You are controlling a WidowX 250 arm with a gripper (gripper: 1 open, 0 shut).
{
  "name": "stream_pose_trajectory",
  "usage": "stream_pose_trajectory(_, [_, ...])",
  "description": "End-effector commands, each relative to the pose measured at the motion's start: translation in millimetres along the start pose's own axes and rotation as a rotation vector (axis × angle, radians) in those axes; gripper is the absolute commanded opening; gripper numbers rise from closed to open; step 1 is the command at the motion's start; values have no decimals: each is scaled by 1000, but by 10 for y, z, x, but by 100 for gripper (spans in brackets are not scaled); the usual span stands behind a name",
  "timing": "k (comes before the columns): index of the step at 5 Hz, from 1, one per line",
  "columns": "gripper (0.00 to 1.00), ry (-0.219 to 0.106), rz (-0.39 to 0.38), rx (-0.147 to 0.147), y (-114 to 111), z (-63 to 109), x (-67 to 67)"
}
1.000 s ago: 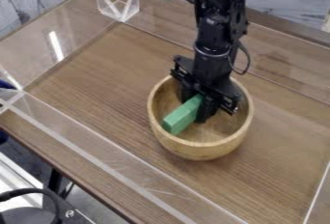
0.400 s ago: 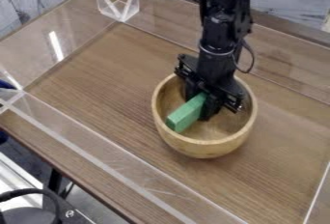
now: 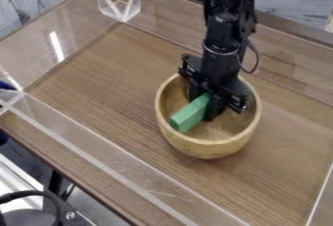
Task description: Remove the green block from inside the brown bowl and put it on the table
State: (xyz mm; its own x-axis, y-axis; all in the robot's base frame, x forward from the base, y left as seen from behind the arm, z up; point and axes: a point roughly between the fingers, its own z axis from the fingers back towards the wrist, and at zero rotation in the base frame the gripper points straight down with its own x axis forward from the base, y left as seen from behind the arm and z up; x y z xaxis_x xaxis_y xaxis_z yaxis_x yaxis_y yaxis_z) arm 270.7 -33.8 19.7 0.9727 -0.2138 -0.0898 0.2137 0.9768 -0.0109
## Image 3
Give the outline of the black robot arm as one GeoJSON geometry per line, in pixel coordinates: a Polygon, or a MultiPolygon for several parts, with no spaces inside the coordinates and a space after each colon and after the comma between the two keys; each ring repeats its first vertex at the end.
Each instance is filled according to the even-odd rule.
{"type": "Polygon", "coordinates": [[[203,4],[206,37],[203,54],[182,56],[179,75],[189,83],[189,98],[209,96],[203,119],[222,114],[225,109],[242,112],[250,89],[239,79],[243,58],[255,47],[250,36],[257,32],[255,0],[198,0],[203,4]]]}

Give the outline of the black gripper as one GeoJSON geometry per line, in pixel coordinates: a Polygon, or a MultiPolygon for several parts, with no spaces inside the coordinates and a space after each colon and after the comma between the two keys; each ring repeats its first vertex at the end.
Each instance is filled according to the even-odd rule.
{"type": "Polygon", "coordinates": [[[178,73],[189,84],[189,100],[202,94],[209,102],[205,121],[210,122],[229,107],[241,114],[247,107],[250,89],[238,77],[247,45],[245,42],[233,49],[214,49],[203,45],[203,55],[183,54],[178,73]]]}

